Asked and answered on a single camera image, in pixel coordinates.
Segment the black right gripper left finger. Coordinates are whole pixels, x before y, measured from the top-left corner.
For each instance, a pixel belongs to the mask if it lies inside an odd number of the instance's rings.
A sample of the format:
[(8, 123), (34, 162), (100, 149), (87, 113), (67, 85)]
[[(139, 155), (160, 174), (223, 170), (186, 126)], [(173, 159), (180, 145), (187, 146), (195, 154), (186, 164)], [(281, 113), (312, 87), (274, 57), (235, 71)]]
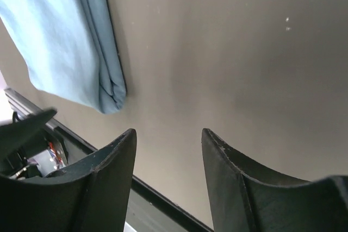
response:
[(136, 131), (46, 177), (1, 177), (1, 231), (123, 231)]

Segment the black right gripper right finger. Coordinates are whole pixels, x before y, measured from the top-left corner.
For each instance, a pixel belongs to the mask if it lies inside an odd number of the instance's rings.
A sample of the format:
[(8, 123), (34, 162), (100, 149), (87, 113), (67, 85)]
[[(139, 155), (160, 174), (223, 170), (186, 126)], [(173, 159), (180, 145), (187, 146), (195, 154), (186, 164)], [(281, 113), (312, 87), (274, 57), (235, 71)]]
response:
[(207, 128), (201, 142), (215, 231), (347, 231), (347, 176), (291, 177)]

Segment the grey-blue t-shirt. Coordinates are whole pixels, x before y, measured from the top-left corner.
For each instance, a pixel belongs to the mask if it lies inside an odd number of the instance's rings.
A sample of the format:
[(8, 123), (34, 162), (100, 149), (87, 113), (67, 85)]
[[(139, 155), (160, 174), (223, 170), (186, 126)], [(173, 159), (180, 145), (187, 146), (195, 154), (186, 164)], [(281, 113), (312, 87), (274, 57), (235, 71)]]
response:
[(1, 0), (1, 20), (34, 87), (103, 114), (126, 85), (107, 0)]

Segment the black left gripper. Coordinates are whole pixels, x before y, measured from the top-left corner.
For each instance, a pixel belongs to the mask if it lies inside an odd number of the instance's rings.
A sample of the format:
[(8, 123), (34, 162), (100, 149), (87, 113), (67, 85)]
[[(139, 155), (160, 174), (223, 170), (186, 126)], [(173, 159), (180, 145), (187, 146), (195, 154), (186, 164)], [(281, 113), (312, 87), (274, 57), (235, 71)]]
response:
[(3, 175), (14, 179), (45, 177), (67, 165), (68, 152), (63, 138), (52, 132), (39, 132), (56, 113), (50, 108), (1, 126)]

